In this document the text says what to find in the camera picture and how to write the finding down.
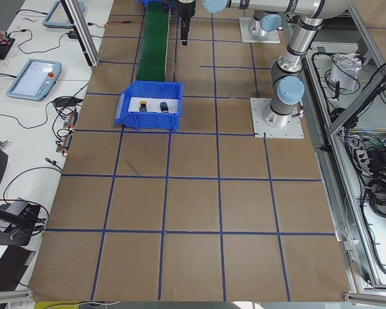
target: black power adapter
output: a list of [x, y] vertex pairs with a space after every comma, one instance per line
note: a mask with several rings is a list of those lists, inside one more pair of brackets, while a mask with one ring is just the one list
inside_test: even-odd
[[69, 108], [72, 106], [76, 106], [78, 103], [83, 102], [82, 98], [75, 98], [75, 97], [59, 97], [55, 98], [54, 100], [54, 106], [56, 108]]
[[76, 34], [76, 32], [74, 30], [69, 31], [67, 33], [67, 36], [69, 37], [69, 39], [77, 40], [77, 34]]

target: blue tape line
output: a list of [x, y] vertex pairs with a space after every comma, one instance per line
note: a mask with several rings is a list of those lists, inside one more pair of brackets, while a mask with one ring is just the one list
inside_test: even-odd
[[[143, 29], [143, 27], [142, 27], [142, 25], [140, 25], [140, 34], [139, 34], [139, 36], [142, 36], [142, 29]], [[137, 60], [139, 45], [140, 45], [140, 38], [138, 39], [137, 52], [136, 52], [136, 55], [134, 56], [134, 63], [136, 63], [136, 60]], [[136, 67], [136, 65], [133, 64], [133, 72], [132, 72], [132, 77], [131, 77], [132, 81], [133, 81], [133, 78], [134, 78], [135, 67]], [[118, 147], [117, 147], [115, 169], [113, 171], [113, 178], [111, 180], [111, 188], [110, 188], [110, 193], [109, 193], [109, 200], [108, 200], [108, 203], [107, 203], [106, 215], [104, 217], [104, 225], [103, 225], [103, 229], [104, 230], [106, 230], [106, 228], [107, 228], [107, 221], [109, 219], [109, 211], [110, 211], [110, 206], [111, 206], [111, 199], [112, 199], [112, 196], [113, 196], [113, 190], [115, 188], [115, 180], [116, 180], [115, 176], [116, 176], [116, 173], [117, 173], [117, 167], [118, 167], [118, 161], [119, 161], [119, 157], [120, 157], [120, 150], [122, 148], [123, 136], [124, 136], [124, 133], [121, 132], [120, 133], [119, 144], [118, 144]], [[92, 290], [91, 290], [90, 300], [94, 300], [95, 293], [96, 293], [98, 272], [100, 270], [100, 263], [101, 263], [101, 260], [102, 260], [105, 234], [106, 234], [106, 232], [102, 233], [102, 239], [100, 241], [100, 248], [99, 248], [99, 251], [98, 251], [96, 271], [95, 271], [95, 277], [94, 277], [94, 280], [93, 280], [93, 287], [92, 287]]]
[[[76, 132], [96, 132], [96, 133], [121, 133], [124, 132], [126, 134], [168, 134], [168, 131], [157, 132], [157, 131], [126, 131], [125, 129], [76, 129]], [[250, 133], [211, 133], [211, 132], [172, 132], [172, 134], [176, 135], [223, 135], [223, 136], [254, 136], [254, 134]]]
[[46, 228], [46, 232], [81, 232], [81, 233], [123, 233], [123, 234], [186, 234], [186, 235], [280, 235], [280, 236], [336, 236], [329, 232], [254, 232], [254, 231], [212, 231], [212, 230], [124, 230], [124, 229], [69, 229]]
[[160, 242], [160, 264], [159, 264], [159, 283], [157, 300], [161, 299], [161, 277], [163, 273], [163, 251], [165, 242], [165, 226], [166, 226], [166, 208], [167, 208], [167, 190], [169, 188], [169, 169], [170, 169], [170, 150], [172, 146], [172, 133], [169, 133], [169, 139], [167, 140], [167, 161], [166, 161], [166, 183], [165, 183], [165, 198], [163, 202], [163, 216], [161, 219], [161, 242]]
[[270, 193], [271, 193], [271, 203], [273, 205], [273, 212], [274, 212], [274, 215], [275, 215], [275, 223], [276, 223], [276, 230], [277, 230], [277, 241], [279, 243], [280, 261], [282, 263], [284, 286], [286, 288], [286, 295], [287, 295], [288, 301], [291, 301], [290, 290], [289, 290], [289, 283], [288, 283], [288, 275], [286, 273], [286, 266], [284, 264], [282, 240], [280, 238], [280, 228], [279, 228], [279, 219], [277, 217], [275, 192], [273, 190], [273, 181], [271, 179], [270, 159], [269, 159], [268, 144], [266, 142], [266, 133], [263, 136], [263, 143], [264, 143], [264, 150], [266, 151], [266, 163], [267, 163], [267, 166], [268, 166], [268, 175], [269, 175]]
[[113, 172], [113, 177], [111, 180], [111, 186], [110, 186], [110, 193], [109, 193], [109, 199], [107, 202], [107, 208], [106, 208], [106, 213], [104, 216], [104, 224], [103, 224], [103, 232], [102, 232], [102, 239], [100, 241], [100, 248], [98, 251], [98, 257], [97, 257], [97, 264], [96, 264], [96, 272], [95, 272], [95, 278], [93, 280], [93, 288], [91, 290], [91, 297], [90, 300], [94, 300], [95, 293], [96, 293], [96, 286], [97, 286], [97, 279], [98, 279], [98, 271], [100, 270], [100, 263], [102, 260], [102, 254], [103, 254], [103, 246], [104, 246], [104, 237], [106, 235], [106, 228], [107, 228], [107, 221], [109, 219], [109, 211], [110, 211], [110, 206], [111, 206], [111, 199], [113, 197], [113, 189], [115, 188], [115, 174], [117, 172], [117, 167], [118, 167], [118, 159], [120, 157], [120, 150], [122, 148], [122, 140], [123, 140], [123, 133], [120, 135], [119, 139], [119, 144], [117, 147], [117, 154], [116, 154], [116, 162], [115, 162], [115, 169]]
[[112, 96], [120, 96], [120, 93], [100, 93], [100, 92], [86, 92], [86, 95], [112, 95]]
[[223, 243], [223, 214], [221, 203], [221, 187], [220, 187], [220, 148], [219, 148], [219, 117], [217, 116], [217, 82], [216, 82], [216, 53], [214, 48], [214, 25], [212, 14], [212, 57], [213, 57], [213, 81], [214, 81], [214, 110], [216, 115], [216, 153], [217, 153], [217, 195], [219, 199], [219, 228], [220, 228], [220, 260], [221, 260], [221, 283], [223, 291], [223, 301], [227, 300], [226, 294], [226, 276], [225, 276], [225, 248]]
[[[62, 174], [63, 177], [113, 177], [110, 174]], [[147, 179], [164, 179], [166, 176], [137, 176], [137, 175], [115, 175], [116, 178], [147, 178]], [[244, 182], [322, 182], [321, 179], [269, 179], [269, 178], [236, 178], [236, 177], [194, 177], [194, 176], [168, 176], [168, 179], [184, 180], [221, 180], [221, 181], [244, 181]]]
[[258, 68], [256, 66], [249, 67], [249, 66], [199, 66], [200, 68], [216, 68], [216, 69], [244, 69], [244, 70], [271, 70], [271, 68]]

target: robotic arm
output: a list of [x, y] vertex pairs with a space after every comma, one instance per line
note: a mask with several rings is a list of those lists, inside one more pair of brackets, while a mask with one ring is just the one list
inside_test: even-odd
[[352, 2], [353, 0], [203, 0], [204, 7], [212, 14], [225, 8], [238, 8], [301, 15], [285, 53], [271, 68], [274, 96], [270, 105], [262, 112], [263, 119], [269, 126], [281, 128], [290, 121], [293, 108], [304, 93], [304, 85], [297, 77], [302, 70], [302, 57], [307, 54], [323, 20], [343, 13]]
[[196, 13], [196, 0], [162, 0], [163, 13], [167, 14], [169, 8], [175, 6], [178, 17], [181, 18], [180, 39], [182, 45], [187, 45], [188, 30], [190, 28], [190, 18]]

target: screen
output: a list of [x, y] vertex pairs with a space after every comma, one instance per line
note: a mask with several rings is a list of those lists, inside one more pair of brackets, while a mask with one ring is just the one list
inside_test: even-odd
[[53, 63], [31, 61], [11, 92], [20, 95], [36, 95], [54, 66]]
[[66, 12], [63, 9], [63, 6], [60, 2], [57, 3], [56, 9], [54, 9], [50, 18], [48, 19], [49, 23], [59, 23], [59, 24], [68, 24], [69, 19], [66, 15]]

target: metal frame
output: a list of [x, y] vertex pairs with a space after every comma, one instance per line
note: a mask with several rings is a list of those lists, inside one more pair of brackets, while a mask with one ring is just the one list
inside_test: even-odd
[[89, 27], [86, 24], [83, 13], [77, 0], [61, 0], [64, 11], [69, 18], [73, 30], [77, 33], [77, 39], [82, 48], [87, 64], [91, 67], [98, 66], [100, 57], [91, 38]]
[[[383, 57], [381, 56], [377, 46], [372, 41], [369, 33], [367, 32], [365, 26], [363, 25], [362, 20], [360, 19], [360, 16], [358, 15], [356, 8], [352, 6], [350, 8], [350, 11], [352, 13], [352, 17], [354, 18], [356, 24], [358, 25], [358, 29], [360, 31], [360, 34], [362, 35], [364, 41], [366, 42], [369, 51], [372, 53], [375, 63], [378, 66], [381, 66], [384, 63]], [[320, 80], [317, 80], [316, 75], [313, 71], [313, 68], [311, 66], [310, 60], [306, 59], [306, 62], [308, 63], [309, 70], [311, 72], [311, 83], [314, 88], [320, 89]], [[365, 266], [368, 268], [367, 270], [370, 270], [369, 275], [371, 276], [371, 281], [373, 286], [365, 286], [361, 284], [358, 280], [361, 280], [361, 277], [358, 276], [358, 274], [355, 274], [357, 272], [357, 269], [354, 270], [353, 278], [355, 278], [355, 286], [359, 289], [359, 293], [366, 290], [366, 293], [371, 294], [352, 294], [348, 293], [346, 295], [346, 299], [348, 301], [354, 302], [354, 303], [369, 303], [369, 304], [377, 304], [380, 306], [386, 306], [386, 285], [383, 285], [381, 283], [381, 271], [377, 265], [376, 257], [374, 255], [374, 252], [372, 250], [372, 240], [368, 236], [368, 233], [365, 230], [365, 223], [362, 218], [362, 215], [360, 213], [359, 206], [356, 202], [356, 195], [357, 192], [355, 191], [354, 187], [356, 187], [355, 183], [352, 183], [352, 178], [349, 177], [349, 172], [351, 172], [352, 167], [350, 164], [350, 161], [347, 159], [347, 155], [345, 153], [344, 145], [341, 141], [341, 139], [337, 136], [337, 134], [342, 129], [343, 125], [346, 121], [349, 120], [349, 118], [355, 114], [356, 111], [362, 106], [364, 100], [371, 94], [371, 92], [375, 89], [377, 84], [382, 80], [383, 76], [386, 73], [386, 67], [384, 67], [382, 70], [376, 74], [372, 80], [372, 82], [352, 101], [352, 103], [346, 108], [346, 110], [342, 113], [342, 115], [333, 123], [331, 123], [329, 116], [326, 112], [326, 103], [325, 98], [323, 96], [323, 93], [321, 91], [316, 91], [316, 96], [318, 98], [318, 104], [322, 111], [324, 111], [324, 133], [327, 136], [327, 139], [329, 140], [329, 143], [331, 144], [333, 148], [333, 154], [335, 156], [336, 168], [338, 169], [338, 172], [340, 174], [341, 181], [344, 186], [344, 190], [346, 193], [346, 197], [348, 199], [348, 202], [351, 206], [351, 212], [353, 213], [353, 219], [355, 220], [357, 224], [357, 231], [360, 233], [360, 237], [362, 239], [362, 245], [363, 245], [363, 252], [361, 252], [362, 256], [365, 256]], [[329, 159], [328, 158], [320, 158], [321, 160], [324, 160], [323, 164], [328, 164]], [[334, 179], [330, 177], [331, 182], [333, 185], [335, 184]], [[351, 268], [354, 268], [355, 265], [361, 267], [361, 262], [355, 262], [350, 259], [350, 265]]]
[[31, 290], [0, 292], [0, 304], [14, 301], [26, 301], [32, 298]]
[[346, 300], [351, 303], [386, 306], [386, 296], [382, 295], [347, 293]]

